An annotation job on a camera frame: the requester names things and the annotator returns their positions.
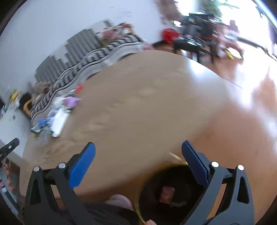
blue gripper pad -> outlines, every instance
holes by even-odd
[[[69,171],[68,184],[70,188],[80,185],[84,175],[86,174],[92,160],[95,157],[95,145],[89,142],[83,151],[80,153],[79,159],[75,162]]]
[[[184,141],[182,144],[182,154],[197,183],[207,188],[210,175],[207,157],[204,154],[197,153],[188,141]]]

round table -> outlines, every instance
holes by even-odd
[[[156,50],[104,68],[84,83],[79,95],[82,100],[60,137],[40,147],[30,135],[20,169],[22,195],[34,166],[54,168],[88,142],[96,145],[96,157],[74,189],[77,194],[132,179],[160,163],[168,152],[181,154],[182,142],[202,131],[229,99],[223,79],[214,72]]]

white cabinet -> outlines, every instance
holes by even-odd
[[[8,155],[8,158],[18,166],[22,164],[22,156],[30,129],[30,120],[19,109],[8,110],[0,121],[0,141],[2,144],[8,144],[16,137],[19,139],[19,146]]]

wooden floor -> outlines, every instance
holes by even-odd
[[[257,222],[277,195],[277,62],[261,49],[240,45],[244,59],[217,58],[212,64],[210,56],[201,58],[201,64],[224,78],[227,85],[235,85],[229,88],[232,101],[191,142],[225,167],[243,164],[254,172],[249,181],[255,187],[252,192],[259,195],[254,197]],[[164,47],[168,46],[157,49],[171,51]],[[185,51],[178,54],[191,57]],[[233,157],[224,157],[226,151]]]

sofa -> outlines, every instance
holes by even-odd
[[[78,32],[38,66],[34,75],[36,81],[49,82],[51,86],[30,111],[33,126],[39,119],[47,117],[55,97],[68,94],[78,83],[106,66],[143,49],[145,41],[136,34],[127,34],[105,46],[99,38],[101,32],[96,30],[111,26],[109,20],[104,20]]]

